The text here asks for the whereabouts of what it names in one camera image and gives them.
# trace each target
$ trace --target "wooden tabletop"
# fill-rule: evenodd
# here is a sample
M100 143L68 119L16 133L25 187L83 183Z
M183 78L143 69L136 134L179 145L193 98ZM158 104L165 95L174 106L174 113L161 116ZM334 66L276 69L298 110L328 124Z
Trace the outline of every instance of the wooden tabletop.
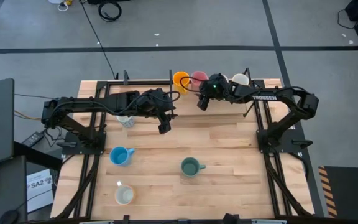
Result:
M267 88L281 86L279 79L264 81ZM94 96L96 82L82 81L78 97ZM112 86L111 93L142 93L158 87ZM169 87L163 86L163 90L169 91ZM166 134L158 133L157 119L135 117L134 127L123 128L115 116L107 115L108 136L99 163L92 220L122 220L124 215L132 220L222 219L225 213L239 214L240 218L274 217L264 159L257 145L254 110L242 116L250 103L210 101L207 111L201 111L197 101L189 94L174 102L179 116L171 121L172 130ZM281 102L269 105L273 121L288 113ZM90 116L82 113L74 118L88 126ZM130 166L111 163L109 153L114 146L136 149ZM186 157L197 158L206 168L193 178L181 175L180 164ZM288 154L281 154L281 160L287 187L313 213L301 161ZM82 162L83 156L75 156L62 167L51 217L58 215L76 192ZM136 198L130 205L115 201L117 181L134 188ZM283 213L281 193L276 189ZM85 214L87 199L85 192L81 215Z

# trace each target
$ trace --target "white paper sign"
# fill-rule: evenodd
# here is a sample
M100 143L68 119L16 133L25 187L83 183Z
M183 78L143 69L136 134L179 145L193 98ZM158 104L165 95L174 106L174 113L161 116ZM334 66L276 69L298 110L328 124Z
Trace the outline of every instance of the white paper sign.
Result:
M49 169L27 176L27 200L29 200L27 202L27 212L32 212L53 203L52 184L53 178Z

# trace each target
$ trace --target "gray floor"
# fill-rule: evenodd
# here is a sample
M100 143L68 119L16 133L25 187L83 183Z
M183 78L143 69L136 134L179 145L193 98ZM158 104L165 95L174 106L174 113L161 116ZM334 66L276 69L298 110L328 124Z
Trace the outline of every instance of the gray floor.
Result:
M353 30L336 24L349 0L268 0L281 46L358 46ZM273 46L262 0L132 0L122 17L102 21L86 4L105 47ZM346 14L341 22L347 26ZM0 49L97 48L78 1L59 12L47 0L5 0L0 8ZM275 51L217 50L108 52L115 72L133 78L167 78L169 69L233 75L249 67L254 78L281 78ZM293 85L320 98L315 118L303 122L313 168L358 167L358 51L283 52ZM102 53L0 54L0 79L12 77L16 93L75 96L81 80L112 79ZM16 97L15 109L39 117L43 100ZM15 140L42 130L15 119ZM49 151L45 142L38 146ZM32 214L47 217L49 210Z

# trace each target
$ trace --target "black cable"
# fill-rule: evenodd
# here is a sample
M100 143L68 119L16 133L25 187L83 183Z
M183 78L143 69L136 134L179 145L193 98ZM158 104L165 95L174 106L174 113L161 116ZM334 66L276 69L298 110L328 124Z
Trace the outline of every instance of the black cable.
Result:
M26 97L35 97L35 98L43 98L43 99L54 99L52 97L46 97L46 96L35 96L35 95L25 95L25 94L18 94L18 93L15 93L15 96L26 96Z
M285 87L285 88L278 89L277 91L283 91L283 90L287 90L287 89L291 89L291 88L297 88L297 89L306 91L304 88L298 87L298 86L289 86L289 87Z
M23 206L25 203L29 202L29 200L31 200L31 199L33 199L33 198L35 198L35 197L38 197L39 195L45 194L45 193L47 193L47 192L50 192L51 190L52 190L52 189L37 194L36 196L34 196L34 197L28 199L26 202L24 202L24 203L22 203L21 205L19 205L15 210L19 209L19 208L20 208L21 206Z
M41 132L41 134L43 134L44 137L45 137L45 139L47 140L49 147L53 147L58 140L65 140L65 139L63 139L63 138L59 138L60 136L62 136L63 130L61 129L61 127L57 127L57 128L58 128L58 130L59 130L59 134L58 134L58 136L57 136L56 139L54 139L53 136L48 133L48 128L45 128L45 129ZM54 141L54 142L53 142L53 143L50 143L48 137L46 137L45 134L47 134L47 135L50 137L50 139L51 139L52 141Z
M62 166L63 166L67 161L69 161L72 157L74 157L74 155L71 155L71 156L67 157L67 159L65 159L65 160L62 162Z
M151 97L152 98L155 98L155 99L158 99L158 100L160 100L160 101L162 101L162 102L166 102L166 103L173 103L173 102L175 102L176 100L179 100L179 98L180 98L180 92L179 91L169 91L169 92L167 92L167 93L164 93L163 95L167 95L167 94L171 94L171 93L177 93L178 94L178 97L176 97L175 99L171 99L171 100L163 100L163 99L161 99L161 98L159 98L159 97L156 97L156 96L152 96L151 95Z
M353 27L347 27L347 26L344 26L344 25L342 25L342 24L339 23L339 14L340 14L342 11L344 11L344 10L345 10L345 9L339 10L339 12L338 12L338 17L337 17L337 21L336 21L336 22L338 23L338 25L340 25L340 26L343 27L343 28L346 28L346 29L354 29L354 28L356 27L356 25L358 24L358 22L356 22Z
M181 87L182 87L182 88L184 88L185 90L187 90L187 91L191 91L191 92L194 92L194 93L201 93L200 91L196 91L196 90L189 90L189 89L187 89L186 87L184 87L184 86L183 86L183 83L182 83L181 81L182 81L183 79L185 79L185 78L194 79L194 80L197 80L197 81L200 81L200 82L205 81L205 80L200 80L200 79L195 78L195 77L182 77L182 78L179 80Z
M308 166L307 166L306 160L305 160L304 158L298 156L298 155L295 154L294 152L291 152L290 155L293 156L293 157L295 157L295 158L297 158L297 159L299 159L300 161L302 161L303 167L305 168L305 177L306 177L306 180L307 180L308 177L309 177L309 168L308 168Z
M107 58L106 52L104 51L104 47L103 47L103 45L102 45L102 42L100 41L100 39L99 39L99 37L98 37L98 35L97 35L95 29L93 28L92 22L91 22L90 18L88 17L88 13L86 13L86 10L85 10L85 7L84 7L84 3L83 3L82 1L80 1L80 3L81 3L81 6L82 6L82 8L83 8L83 10L84 10L85 16L86 16L86 18L87 18L89 24L91 25L91 28L92 28L92 30L93 30L93 33L94 33L94 35L96 36L96 38L97 38L97 40L98 40L98 42L99 42L99 44L100 44L100 47L102 48L104 58L106 58L107 63L109 64L109 67L110 67L112 76L114 77L114 79L118 79L118 77L114 74L114 71L112 70L112 66L111 66L111 64L110 64L110 61L109 61L109 59Z
M252 93L249 93L249 94L246 95L246 96L240 96L240 97L238 97L238 98L235 98L235 99L234 99L234 100L235 100L234 102L237 103L238 101L244 99L245 97L251 96L251 95L253 95L253 94L255 94L255 93L260 93L261 91L262 91L262 90L255 90L255 91L253 91Z
M113 6L116 6L118 8L118 15L116 17L111 17L106 12L103 12L102 8L106 4L112 4ZM116 21L118 18L121 17L121 13L122 13L121 6L116 1L111 1L111 0L103 1L99 5L98 11L99 11L100 18L102 18L102 20L104 20L106 22L114 22L114 21Z
M110 110L106 105L102 104L102 103L99 103L99 102L96 102L96 101L84 101L84 102L75 102L75 101L72 101L72 102L65 102L65 103L61 103L59 105L57 105L55 107L55 109L53 109L52 111L52 114L50 115L50 117L53 117L53 115L55 114L55 112L57 111L57 109L61 108L62 106L64 105L69 105L69 104L83 104L83 103L93 103L93 104L96 104L96 105L99 105L99 106L102 106L107 112L109 112L110 114L112 115L116 115L116 116L119 116L121 115L123 112L125 112L126 110L128 110L138 99L140 99L141 97L144 97L144 96L147 96L148 94L142 94L138 97L136 97L134 100L132 100L132 102L130 102L128 104L128 106L126 108L124 108L122 111L120 112L114 112L112 110Z

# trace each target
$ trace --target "power strip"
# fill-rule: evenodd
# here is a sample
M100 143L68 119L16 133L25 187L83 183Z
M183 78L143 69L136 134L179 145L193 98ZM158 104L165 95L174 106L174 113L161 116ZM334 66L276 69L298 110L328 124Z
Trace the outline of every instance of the power strip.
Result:
M22 142L23 145L28 147L35 146L41 139L44 137L43 134L39 133L38 131L34 132L30 137Z

